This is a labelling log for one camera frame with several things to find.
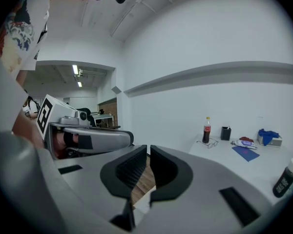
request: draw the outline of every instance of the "black cup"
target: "black cup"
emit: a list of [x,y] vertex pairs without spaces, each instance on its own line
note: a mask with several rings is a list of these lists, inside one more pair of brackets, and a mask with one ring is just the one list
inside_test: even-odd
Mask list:
[[231,135],[231,128],[228,129],[228,127],[222,127],[221,128],[221,140],[230,140]]

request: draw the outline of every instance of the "ceiling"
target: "ceiling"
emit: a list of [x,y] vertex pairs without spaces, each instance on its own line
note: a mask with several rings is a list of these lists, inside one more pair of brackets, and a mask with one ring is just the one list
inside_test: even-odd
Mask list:
[[105,29],[125,41],[144,21],[176,0],[52,0],[51,20],[68,20],[92,30]]
[[83,75],[75,79],[73,68],[71,65],[47,65],[36,66],[35,71],[28,71],[25,85],[49,84],[49,83],[74,83],[82,82],[83,87],[98,87],[104,81],[107,70],[99,68],[89,68],[78,66],[78,69],[84,71],[98,72],[97,76]]

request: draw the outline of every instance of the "white table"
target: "white table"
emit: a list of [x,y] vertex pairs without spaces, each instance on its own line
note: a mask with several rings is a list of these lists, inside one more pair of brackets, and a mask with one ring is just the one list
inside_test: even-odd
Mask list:
[[115,126],[114,116],[113,115],[92,115],[92,117],[94,118],[94,120],[98,120],[98,119],[112,119],[113,127]]
[[[202,137],[202,135],[198,135],[196,141],[202,141]],[[280,198],[273,195],[272,188],[280,178],[285,167],[289,164],[291,158],[293,158],[293,152],[285,147],[261,146],[257,140],[254,140],[258,149],[252,149],[252,151],[260,156],[247,162],[232,149],[234,146],[231,145],[231,142],[234,139],[225,141],[220,140],[219,137],[211,136],[211,138],[219,141],[216,147],[213,146],[211,149],[208,149],[203,143],[195,141],[189,154],[207,158],[224,165],[257,188],[272,205],[280,200]]]

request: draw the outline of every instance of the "person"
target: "person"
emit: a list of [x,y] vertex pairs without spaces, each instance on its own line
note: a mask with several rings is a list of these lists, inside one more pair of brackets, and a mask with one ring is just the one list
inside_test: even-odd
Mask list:
[[[0,66],[20,86],[24,84],[27,70],[35,69],[39,49],[46,38],[49,2],[50,0],[20,0],[0,30]],[[43,140],[36,124],[26,117],[23,110],[16,117],[12,131],[31,141],[36,148],[43,148]],[[61,156],[66,148],[64,133],[56,133],[53,138],[56,154]],[[72,136],[72,139],[78,143],[78,136]]]
[[23,112],[26,117],[28,117],[30,120],[35,121],[38,117],[38,109],[36,106],[36,103],[34,99],[31,96],[27,97],[27,100],[25,101],[23,105]]

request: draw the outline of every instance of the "red bottle label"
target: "red bottle label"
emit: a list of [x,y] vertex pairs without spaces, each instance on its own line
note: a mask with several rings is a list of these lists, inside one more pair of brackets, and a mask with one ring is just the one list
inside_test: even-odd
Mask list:
[[210,132],[210,126],[204,126],[204,132]]

